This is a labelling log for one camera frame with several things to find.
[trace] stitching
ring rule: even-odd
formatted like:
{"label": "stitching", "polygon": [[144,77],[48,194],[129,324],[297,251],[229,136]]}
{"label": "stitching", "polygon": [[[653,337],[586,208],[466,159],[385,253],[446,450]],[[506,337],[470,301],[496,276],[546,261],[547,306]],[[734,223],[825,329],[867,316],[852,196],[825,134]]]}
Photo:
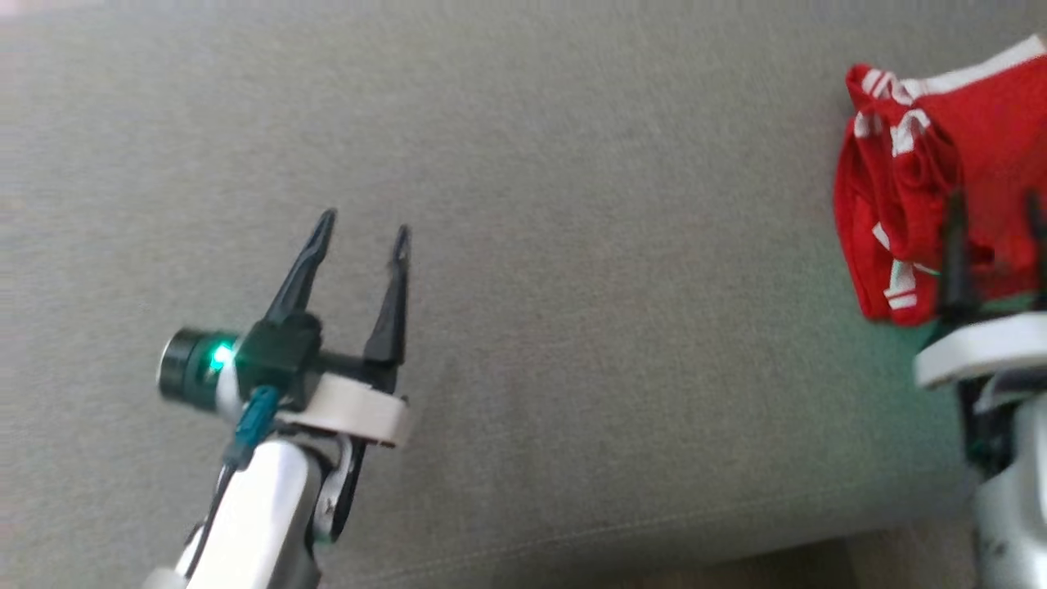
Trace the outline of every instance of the stitching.
{"label": "stitching", "polygon": [[[894,475],[888,478],[888,480],[897,480],[903,478],[918,477],[921,475],[932,474],[932,473],[944,473],[952,471],[941,471],[940,469],[927,469],[914,471],[907,473],[905,475]],[[475,561],[490,561],[493,560],[492,557],[498,557],[499,559],[518,559],[525,556],[530,549],[539,546],[549,546],[554,544],[571,543],[572,545],[579,545],[584,543],[595,543],[602,540],[604,537],[611,535],[625,534],[626,537],[632,536],[636,533],[642,531],[643,528],[658,529],[665,524],[678,523],[685,520],[698,520],[698,521],[709,521],[717,516],[725,516],[729,514],[736,514],[743,511],[750,511],[754,507],[766,507],[768,505],[783,504],[789,501],[801,499],[801,498],[820,498],[830,495],[838,495],[841,492],[846,492],[852,489],[859,489],[864,485],[862,484],[848,484],[839,485],[833,488],[827,488],[810,493],[794,494],[789,496],[781,496],[775,498],[766,498],[749,501],[738,505],[732,505],[730,507],[725,507],[720,509],[691,509],[688,512],[683,512],[681,514],[675,514],[671,516],[662,516],[656,518],[648,518],[646,520],[639,520],[636,522],[629,522],[624,524],[612,524],[603,527],[591,528],[580,531],[573,531],[553,536],[550,538],[544,538],[541,540],[532,540],[528,542],[522,542],[520,544],[505,546],[502,548],[490,548],[486,550],[476,550],[466,554],[456,554],[453,557],[444,557],[440,559],[432,559],[425,561],[416,565],[408,565],[405,567],[395,568],[387,571],[382,571],[370,575],[364,575],[358,579],[358,583],[366,586],[375,587],[378,583],[382,581],[391,580],[391,577],[399,576],[399,581],[405,581],[410,577],[426,577],[431,576],[437,571],[454,570],[459,568],[467,568],[470,566],[475,566],[477,563]]]}

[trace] gray fabric surface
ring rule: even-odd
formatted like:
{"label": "gray fabric surface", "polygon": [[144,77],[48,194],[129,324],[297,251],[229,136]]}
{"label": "gray fabric surface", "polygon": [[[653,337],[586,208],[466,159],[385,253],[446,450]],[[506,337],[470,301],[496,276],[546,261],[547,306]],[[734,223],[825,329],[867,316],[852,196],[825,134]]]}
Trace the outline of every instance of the gray fabric surface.
{"label": "gray fabric surface", "polygon": [[160,348],[248,326],[329,205],[334,348],[415,227],[418,412],[327,587],[606,580],[955,505],[923,335],[865,323],[839,251],[843,75],[983,59],[1030,7],[264,4],[3,23],[12,585],[173,563],[228,432],[160,403]]}

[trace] black cable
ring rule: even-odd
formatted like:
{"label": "black cable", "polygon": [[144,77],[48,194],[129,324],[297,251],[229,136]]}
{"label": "black cable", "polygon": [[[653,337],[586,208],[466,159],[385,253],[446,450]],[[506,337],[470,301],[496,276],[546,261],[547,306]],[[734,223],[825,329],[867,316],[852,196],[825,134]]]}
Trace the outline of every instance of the black cable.
{"label": "black cable", "polygon": [[222,498],[225,497],[225,491],[229,489],[229,481],[232,480],[232,475],[237,472],[228,465],[222,466],[222,471],[218,474],[218,484],[215,486],[215,495],[210,498],[210,508],[207,509],[207,519],[203,522],[203,527],[200,528],[200,540],[197,542],[196,550],[193,552],[193,560],[190,561],[190,566],[185,569],[186,581],[193,579],[193,573],[196,572],[196,567],[200,564],[200,557],[203,556],[204,544],[207,543],[207,537],[210,536],[210,527],[215,524],[215,518],[218,516],[218,507],[222,504]]}

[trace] glowing green led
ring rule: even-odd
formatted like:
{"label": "glowing green led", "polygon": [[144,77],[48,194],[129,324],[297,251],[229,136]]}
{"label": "glowing green led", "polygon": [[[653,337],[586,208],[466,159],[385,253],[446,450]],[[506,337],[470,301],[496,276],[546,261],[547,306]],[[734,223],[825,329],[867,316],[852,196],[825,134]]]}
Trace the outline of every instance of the glowing green led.
{"label": "glowing green led", "polygon": [[210,369],[216,372],[230,362],[232,362],[232,346],[228,344],[220,344],[210,355]]}

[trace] red cloth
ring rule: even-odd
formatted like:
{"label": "red cloth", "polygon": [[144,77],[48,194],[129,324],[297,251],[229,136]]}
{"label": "red cloth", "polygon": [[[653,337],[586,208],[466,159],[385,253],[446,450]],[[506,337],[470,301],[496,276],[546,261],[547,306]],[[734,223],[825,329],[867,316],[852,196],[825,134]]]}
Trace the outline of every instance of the red cloth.
{"label": "red cloth", "polygon": [[856,112],[837,169],[837,230],[865,316],[934,318],[945,197],[961,185],[983,294],[1031,288],[1024,195],[1047,191],[1043,41],[923,80],[856,65],[847,89]]}

